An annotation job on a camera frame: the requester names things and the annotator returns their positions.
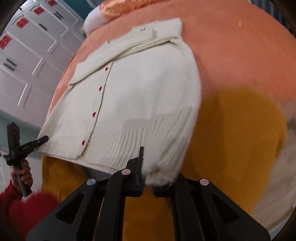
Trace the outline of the red sleeve forearm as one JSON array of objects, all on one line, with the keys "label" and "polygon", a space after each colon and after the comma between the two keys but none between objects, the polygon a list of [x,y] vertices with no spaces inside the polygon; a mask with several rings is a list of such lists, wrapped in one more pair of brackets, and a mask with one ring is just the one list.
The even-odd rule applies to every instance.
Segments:
[{"label": "red sleeve forearm", "polygon": [[29,231],[58,206],[56,198],[42,192],[22,198],[12,183],[1,193],[1,240],[26,240]]}]

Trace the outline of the person left hand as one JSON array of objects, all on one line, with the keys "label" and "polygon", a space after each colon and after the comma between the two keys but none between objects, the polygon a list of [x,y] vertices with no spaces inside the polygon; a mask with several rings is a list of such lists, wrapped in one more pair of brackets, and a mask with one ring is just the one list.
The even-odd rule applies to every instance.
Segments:
[{"label": "person left hand", "polygon": [[21,176],[21,180],[28,185],[29,187],[33,184],[33,178],[31,174],[31,168],[29,166],[29,162],[27,160],[23,161],[23,168],[22,170],[17,169],[16,167],[11,168],[11,182],[14,187],[16,187],[19,191],[21,188],[18,184],[17,177]]}]

